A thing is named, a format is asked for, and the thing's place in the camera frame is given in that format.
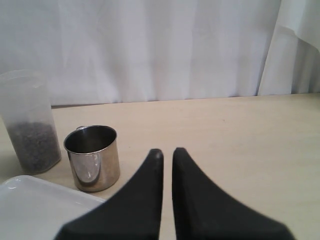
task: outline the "plastic container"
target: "plastic container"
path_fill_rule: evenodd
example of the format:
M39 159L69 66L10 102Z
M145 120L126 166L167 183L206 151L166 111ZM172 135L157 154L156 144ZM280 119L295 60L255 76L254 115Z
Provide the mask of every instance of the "plastic container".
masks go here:
M47 171L61 159L44 77L32 70L0 75L0 114L23 170Z

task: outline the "wooden table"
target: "wooden table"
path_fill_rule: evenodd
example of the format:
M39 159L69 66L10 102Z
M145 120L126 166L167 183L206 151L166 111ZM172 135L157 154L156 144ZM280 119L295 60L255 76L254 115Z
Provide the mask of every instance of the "wooden table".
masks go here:
M172 154L185 147L204 172L246 205L284 222L298 240L320 239L320 94L115 103L53 110L62 151L36 177L76 189L63 140L78 126L118 132L121 177L94 195L108 199L151 148L164 153L160 239L175 239ZM23 174L0 122L0 183Z

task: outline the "white tray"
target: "white tray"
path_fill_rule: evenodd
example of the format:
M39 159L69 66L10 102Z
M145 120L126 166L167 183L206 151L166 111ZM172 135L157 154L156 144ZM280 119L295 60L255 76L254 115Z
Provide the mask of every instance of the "white tray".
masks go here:
M0 185L0 239L52 240L68 221L105 200L33 176Z

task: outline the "dark granules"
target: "dark granules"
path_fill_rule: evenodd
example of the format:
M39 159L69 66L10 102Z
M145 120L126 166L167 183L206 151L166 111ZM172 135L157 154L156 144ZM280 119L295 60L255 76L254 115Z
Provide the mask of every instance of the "dark granules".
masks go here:
M57 135L50 124L21 122L9 126L7 131L25 172L44 172L60 160Z

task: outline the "stainless steel cup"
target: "stainless steel cup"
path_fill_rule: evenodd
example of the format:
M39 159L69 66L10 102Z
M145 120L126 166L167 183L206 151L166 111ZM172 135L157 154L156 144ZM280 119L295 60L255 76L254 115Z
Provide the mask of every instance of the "stainless steel cup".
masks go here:
M85 192L112 186L120 176L117 132L109 126L82 126L64 140L74 183Z

